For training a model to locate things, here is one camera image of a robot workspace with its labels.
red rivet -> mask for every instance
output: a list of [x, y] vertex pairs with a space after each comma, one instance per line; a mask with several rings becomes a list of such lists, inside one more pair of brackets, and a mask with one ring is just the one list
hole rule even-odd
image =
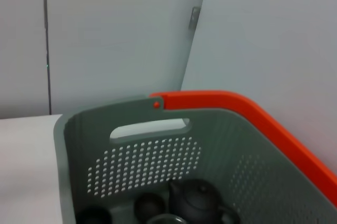
[[159, 103], [158, 101], [156, 101], [155, 103], [153, 103], [153, 107], [154, 107], [155, 109], [160, 108], [160, 103]]

teapot spout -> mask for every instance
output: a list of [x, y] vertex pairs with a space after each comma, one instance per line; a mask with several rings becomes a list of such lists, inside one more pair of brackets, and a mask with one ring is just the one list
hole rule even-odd
[[170, 195], [180, 194], [181, 185], [179, 182], [171, 179], [168, 183], [168, 188], [169, 188]]

teapot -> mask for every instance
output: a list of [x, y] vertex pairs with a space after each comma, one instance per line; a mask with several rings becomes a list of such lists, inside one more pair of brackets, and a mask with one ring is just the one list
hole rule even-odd
[[169, 182], [170, 213], [177, 215], [190, 224], [221, 224], [222, 218], [230, 219], [227, 223], [240, 223], [239, 216], [225, 207], [218, 190], [202, 179], [190, 179], [183, 182]]

white wall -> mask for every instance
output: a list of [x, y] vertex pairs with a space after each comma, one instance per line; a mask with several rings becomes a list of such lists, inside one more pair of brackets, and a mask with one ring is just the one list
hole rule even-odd
[[48, 0], [54, 114], [181, 87], [202, 0]]
[[48, 114], [43, 0], [0, 0], [0, 119]]
[[336, 0], [204, 0], [183, 89], [250, 97], [337, 174], [336, 41]]

white table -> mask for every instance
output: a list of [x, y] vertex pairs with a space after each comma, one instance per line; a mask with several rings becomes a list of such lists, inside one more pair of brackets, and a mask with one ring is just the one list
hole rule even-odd
[[62, 224], [53, 128], [60, 115], [0, 120], [3, 224]]

